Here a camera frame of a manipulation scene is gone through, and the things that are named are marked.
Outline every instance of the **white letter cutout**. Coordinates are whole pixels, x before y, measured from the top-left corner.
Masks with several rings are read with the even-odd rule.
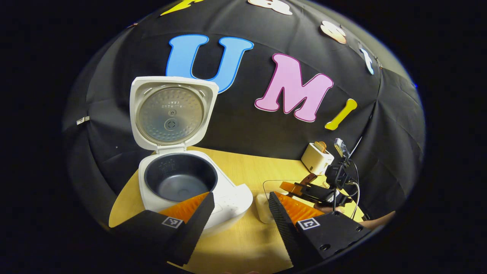
[[[333,25],[328,21],[321,22],[321,30],[331,38],[335,39],[338,43],[346,44],[347,39],[345,39],[345,32],[339,27]]]
[[[289,5],[279,0],[248,0],[249,3],[255,6],[273,9],[282,14],[292,15],[289,11]]]
[[[367,65],[369,73],[374,75],[374,70],[372,68],[372,59],[370,59],[369,54],[363,48],[360,48],[360,51],[364,54],[365,64]]]

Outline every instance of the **screw hole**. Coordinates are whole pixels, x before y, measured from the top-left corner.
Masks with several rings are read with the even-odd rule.
[[[330,247],[331,247],[331,245],[329,245],[329,244],[325,244],[325,245],[320,246],[320,247],[319,247],[319,249],[320,249],[320,250],[327,250],[327,249],[329,249]]]

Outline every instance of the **inner lid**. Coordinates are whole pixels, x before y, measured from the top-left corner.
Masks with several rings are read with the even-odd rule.
[[[192,137],[203,122],[204,105],[198,94],[184,87],[155,91],[140,105],[137,126],[157,144],[181,143]]]

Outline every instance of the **yellow letter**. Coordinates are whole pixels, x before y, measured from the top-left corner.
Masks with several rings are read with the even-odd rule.
[[[347,115],[354,109],[357,108],[357,102],[353,99],[348,99],[345,107],[338,113],[338,115],[331,122],[325,125],[326,129],[335,130],[338,125],[347,117]]]
[[[182,9],[185,9],[185,8],[189,8],[191,7],[190,3],[191,2],[195,2],[195,3],[198,3],[198,2],[201,2],[203,0],[183,0],[181,3],[175,5],[172,9],[164,12],[163,14],[161,14],[161,16],[163,16],[164,14],[168,14],[168,13],[171,13],[173,11],[178,11],[178,10],[182,10]]]

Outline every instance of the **white rice cooker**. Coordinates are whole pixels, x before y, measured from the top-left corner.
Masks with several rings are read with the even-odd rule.
[[[203,139],[218,90],[210,81],[149,76],[135,78],[130,92],[135,141],[156,151],[139,164],[144,207],[159,212],[212,191],[215,208],[202,235],[229,228],[253,201],[249,188],[236,186],[208,155],[186,150]]]

